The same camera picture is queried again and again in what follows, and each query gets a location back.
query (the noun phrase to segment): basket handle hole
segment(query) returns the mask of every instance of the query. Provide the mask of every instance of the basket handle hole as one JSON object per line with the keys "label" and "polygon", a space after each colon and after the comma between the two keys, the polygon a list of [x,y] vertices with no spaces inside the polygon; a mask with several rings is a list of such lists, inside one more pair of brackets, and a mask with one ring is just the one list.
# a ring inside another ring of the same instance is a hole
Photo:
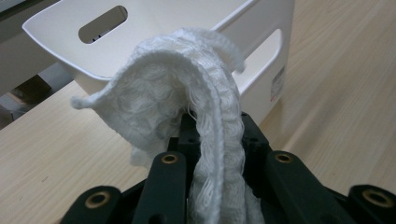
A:
{"label": "basket handle hole", "polygon": [[91,44],[123,24],[128,18],[125,7],[116,6],[78,30],[79,39]]}

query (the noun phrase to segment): floor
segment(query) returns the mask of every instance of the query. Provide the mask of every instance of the floor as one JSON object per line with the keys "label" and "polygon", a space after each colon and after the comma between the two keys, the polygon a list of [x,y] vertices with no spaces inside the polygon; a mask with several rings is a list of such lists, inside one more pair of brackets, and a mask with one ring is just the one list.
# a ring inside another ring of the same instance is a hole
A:
{"label": "floor", "polygon": [[[38,75],[51,86],[51,91],[42,99],[43,101],[73,80],[58,63],[53,64]],[[35,106],[20,104],[9,94],[0,96],[0,130],[23,116]]]}

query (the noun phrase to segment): black plastic part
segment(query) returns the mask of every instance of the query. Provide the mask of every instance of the black plastic part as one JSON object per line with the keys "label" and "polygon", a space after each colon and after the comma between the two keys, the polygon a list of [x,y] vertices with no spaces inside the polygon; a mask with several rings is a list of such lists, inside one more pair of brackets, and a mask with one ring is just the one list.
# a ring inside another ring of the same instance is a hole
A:
{"label": "black plastic part", "polygon": [[196,130],[196,121],[190,114],[184,114],[180,123],[180,134],[178,137],[177,147],[168,148],[176,150],[186,157],[187,162],[187,182],[186,197],[189,196],[189,190],[193,179],[195,165],[201,157],[200,135]]}
{"label": "black plastic part", "polygon": [[247,184],[252,188],[253,194],[262,198],[265,195],[272,195],[271,185],[264,172],[264,161],[267,154],[272,151],[267,138],[262,134],[260,128],[256,125],[249,114],[242,113],[242,121],[245,130],[242,137],[242,146],[245,149],[245,168],[243,177]]}
{"label": "black plastic part", "polygon": [[[246,154],[243,176],[261,198],[266,224],[395,223],[394,194],[369,185],[353,187],[348,197],[327,189],[296,156],[273,152],[248,114],[242,113],[242,121]],[[154,159],[147,180],[122,194],[113,187],[89,189],[73,203],[61,223],[185,223],[188,190],[201,156],[195,127],[195,119],[183,115],[179,138],[171,138],[168,152]]]}
{"label": "black plastic part", "polygon": [[130,224],[132,222],[145,183],[146,179],[122,193],[122,200],[120,201],[120,206],[117,211],[118,216],[115,222],[112,223]]}
{"label": "black plastic part", "polygon": [[396,223],[396,196],[387,190],[371,185],[354,186],[347,205],[359,223]]}
{"label": "black plastic part", "polygon": [[186,222],[186,160],[169,151],[154,158],[134,213],[133,224]]}
{"label": "black plastic part", "polygon": [[356,223],[293,154],[269,153],[265,172],[290,223]]}
{"label": "black plastic part", "polygon": [[100,186],[81,194],[61,221],[61,224],[107,224],[117,218],[121,193],[118,189]]}

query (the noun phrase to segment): white plastic basket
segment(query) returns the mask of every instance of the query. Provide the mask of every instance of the white plastic basket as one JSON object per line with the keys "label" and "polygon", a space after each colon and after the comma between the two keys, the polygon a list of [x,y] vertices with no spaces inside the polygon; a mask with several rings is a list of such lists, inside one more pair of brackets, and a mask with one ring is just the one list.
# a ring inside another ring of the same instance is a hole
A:
{"label": "white plastic basket", "polygon": [[[181,27],[217,30],[246,56],[247,70],[234,78],[242,109],[261,122],[282,91],[293,6],[293,0],[62,0],[22,27],[88,94],[101,90],[144,39]],[[108,17],[112,8],[120,13]],[[125,21],[92,43],[84,39],[101,28],[87,24],[111,23],[118,16]]]}

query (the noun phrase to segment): white towel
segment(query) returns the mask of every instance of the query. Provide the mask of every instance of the white towel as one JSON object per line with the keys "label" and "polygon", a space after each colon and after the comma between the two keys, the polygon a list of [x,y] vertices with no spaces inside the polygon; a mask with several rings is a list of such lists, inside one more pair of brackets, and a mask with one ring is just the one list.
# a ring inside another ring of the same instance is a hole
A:
{"label": "white towel", "polygon": [[190,190],[190,223],[263,223],[260,201],[245,183],[239,91],[232,71],[243,58],[225,36],[181,29],[143,41],[106,87],[77,109],[92,108],[133,145],[131,162],[149,167],[166,150],[181,114],[196,113],[201,136]]}

